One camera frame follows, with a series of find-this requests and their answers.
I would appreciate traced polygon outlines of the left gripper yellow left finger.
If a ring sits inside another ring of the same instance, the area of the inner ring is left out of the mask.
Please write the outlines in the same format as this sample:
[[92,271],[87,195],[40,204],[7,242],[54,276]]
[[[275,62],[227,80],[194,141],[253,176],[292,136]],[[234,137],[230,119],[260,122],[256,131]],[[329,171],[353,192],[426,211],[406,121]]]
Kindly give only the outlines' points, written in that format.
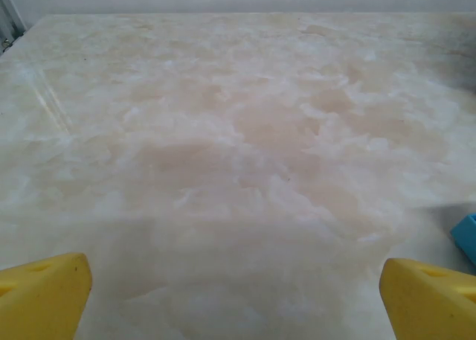
[[92,288],[83,253],[1,270],[2,339],[73,339]]

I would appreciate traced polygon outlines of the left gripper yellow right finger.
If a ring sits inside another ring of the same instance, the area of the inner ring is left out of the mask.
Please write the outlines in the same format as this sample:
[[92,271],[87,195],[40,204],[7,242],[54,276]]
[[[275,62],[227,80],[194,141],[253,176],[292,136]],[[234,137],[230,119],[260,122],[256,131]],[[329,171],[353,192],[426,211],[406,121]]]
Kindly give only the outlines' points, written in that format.
[[397,339],[475,339],[475,276],[386,260],[379,292]]

